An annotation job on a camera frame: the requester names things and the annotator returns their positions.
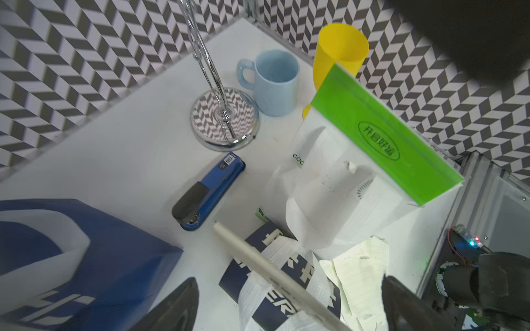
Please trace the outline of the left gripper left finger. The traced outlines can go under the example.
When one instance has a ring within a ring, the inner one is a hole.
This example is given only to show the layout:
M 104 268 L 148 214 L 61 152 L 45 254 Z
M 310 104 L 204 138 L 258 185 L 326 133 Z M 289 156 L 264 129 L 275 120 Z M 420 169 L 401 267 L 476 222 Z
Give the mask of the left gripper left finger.
M 199 308 L 199 288 L 189 277 L 131 329 L 147 331 L 192 330 Z

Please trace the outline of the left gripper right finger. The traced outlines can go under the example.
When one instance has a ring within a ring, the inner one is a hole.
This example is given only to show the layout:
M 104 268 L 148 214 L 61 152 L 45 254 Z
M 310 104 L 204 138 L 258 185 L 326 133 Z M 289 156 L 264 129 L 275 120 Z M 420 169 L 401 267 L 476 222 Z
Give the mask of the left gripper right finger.
M 382 303 L 390 331 L 455 330 L 393 276 L 384 276 L 382 280 Z

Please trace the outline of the blue black stapler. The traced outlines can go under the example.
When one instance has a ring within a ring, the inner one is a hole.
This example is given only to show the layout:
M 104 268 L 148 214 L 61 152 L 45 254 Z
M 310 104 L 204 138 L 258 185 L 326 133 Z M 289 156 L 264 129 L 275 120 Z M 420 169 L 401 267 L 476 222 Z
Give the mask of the blue black stapler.
M 245 168 L 246 164 L 235 153 L 226 154 L 181 196 L 171 215 L 184 230 L 197 230 Z

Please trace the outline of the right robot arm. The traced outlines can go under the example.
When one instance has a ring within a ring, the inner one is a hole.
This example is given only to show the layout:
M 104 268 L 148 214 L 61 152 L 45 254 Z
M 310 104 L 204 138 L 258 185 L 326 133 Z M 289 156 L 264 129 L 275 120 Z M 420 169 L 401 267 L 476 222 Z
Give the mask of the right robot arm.
M 528 1 L 391 1 L 470 78 L 511 83 L 529 61 Z

